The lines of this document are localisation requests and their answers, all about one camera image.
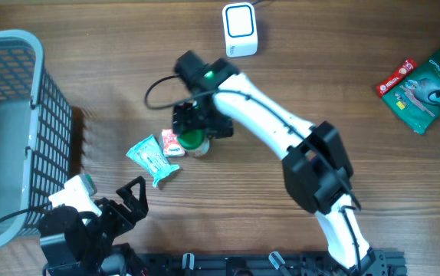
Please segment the green lidded jar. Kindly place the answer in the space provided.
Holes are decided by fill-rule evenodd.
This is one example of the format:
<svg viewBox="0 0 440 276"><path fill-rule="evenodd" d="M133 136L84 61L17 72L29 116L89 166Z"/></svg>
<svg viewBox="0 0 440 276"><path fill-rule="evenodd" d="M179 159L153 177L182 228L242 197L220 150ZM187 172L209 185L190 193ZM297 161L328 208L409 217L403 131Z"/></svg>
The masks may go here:
<svg viewBox="0 0 440 276"><path fill-rule="evenodd" d="M191 130L180 134L178 141L185 152L191 157L199 158L209 151L209 139L204 130Z"/></svg>

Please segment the red white small packet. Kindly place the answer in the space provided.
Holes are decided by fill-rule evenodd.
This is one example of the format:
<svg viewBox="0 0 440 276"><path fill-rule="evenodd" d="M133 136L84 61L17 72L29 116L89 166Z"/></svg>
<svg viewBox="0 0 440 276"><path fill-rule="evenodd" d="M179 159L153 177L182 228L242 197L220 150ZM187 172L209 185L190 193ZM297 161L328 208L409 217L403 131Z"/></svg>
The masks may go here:
<svg viewBox="0 0 440 276"><path fill-rule="evenodd" d="M163 149L163 154L167 157L180 157L186 154L172 129L161 130L159 144Z"/></svg>

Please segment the light green wipes packet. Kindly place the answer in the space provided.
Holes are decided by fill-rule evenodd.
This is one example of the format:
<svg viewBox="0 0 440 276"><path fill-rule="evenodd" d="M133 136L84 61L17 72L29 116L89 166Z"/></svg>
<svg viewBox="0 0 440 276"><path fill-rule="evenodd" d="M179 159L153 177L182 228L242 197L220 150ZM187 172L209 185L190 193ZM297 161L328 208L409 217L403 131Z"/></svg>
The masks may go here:
<svg viewBox="0 0 440 276"><path fill-rule="evenodd" d="M142 166L153 177L153 187L156 189L160 181L180 169L179 165L168 161L154 135L132 146L126 156Z"/></svg>

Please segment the green 3M gloves packet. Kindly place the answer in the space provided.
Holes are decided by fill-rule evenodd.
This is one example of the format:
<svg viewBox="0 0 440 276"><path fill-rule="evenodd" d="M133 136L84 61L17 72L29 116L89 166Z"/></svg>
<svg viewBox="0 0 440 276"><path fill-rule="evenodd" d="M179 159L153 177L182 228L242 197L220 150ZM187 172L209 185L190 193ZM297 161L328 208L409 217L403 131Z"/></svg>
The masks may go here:
<svg viewBox="0 0 440 276"><path fill-rule="evenodd" d="M440 117L440 48L385 92L383 102L418 134Z"/></svg>

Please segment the red Nescafe sachet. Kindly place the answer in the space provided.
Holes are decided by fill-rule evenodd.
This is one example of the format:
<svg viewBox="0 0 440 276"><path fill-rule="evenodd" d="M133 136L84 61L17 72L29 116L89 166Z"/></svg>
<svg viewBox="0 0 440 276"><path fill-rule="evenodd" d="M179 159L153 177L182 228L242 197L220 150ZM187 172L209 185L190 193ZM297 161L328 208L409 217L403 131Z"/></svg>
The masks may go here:
<svg viewBox="0 0 440 276"><path fill-rule="evenodd" d="M404 80L417 67L417 63L411 57L403 61L403 63L384 81L376 85L376 92L379 98L383 98L391 89Z"/></svg>

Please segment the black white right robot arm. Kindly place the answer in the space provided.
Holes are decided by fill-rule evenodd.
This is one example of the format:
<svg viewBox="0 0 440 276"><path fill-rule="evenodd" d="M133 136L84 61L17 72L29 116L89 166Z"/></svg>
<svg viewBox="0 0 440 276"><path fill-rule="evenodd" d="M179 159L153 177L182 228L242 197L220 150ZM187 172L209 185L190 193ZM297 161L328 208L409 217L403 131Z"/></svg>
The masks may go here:
<svg viewBox="0 0 440 276"><path fill-rule="evenodd" d="M188 51L178 58L174 73L191 94L173 105L174 132L183 137L199 131L204 138L221 139L233 135L234 122L250 130L281 160L289 196L317 217L330 257L348 275L365 274L375 256L355 217L361 205L337 129L285 110L223 58L206 64Z"/></svg>

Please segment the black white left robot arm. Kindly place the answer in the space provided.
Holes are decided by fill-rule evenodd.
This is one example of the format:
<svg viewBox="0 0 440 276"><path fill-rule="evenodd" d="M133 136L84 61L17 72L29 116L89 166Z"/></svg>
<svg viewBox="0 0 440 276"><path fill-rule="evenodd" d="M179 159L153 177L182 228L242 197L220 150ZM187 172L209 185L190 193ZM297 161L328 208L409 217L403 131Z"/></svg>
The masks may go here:
<svg viewBox="0 0 440 276"><path fill-rule="evenodd" d="M52 210L38 223L40 246L47 259L43 273L51 275L148 275L149 269L118 236L132 230L149 211L146 181L139 176L120 187L121 204L97 193L90 175L66 181L49 197Z"/></svg>

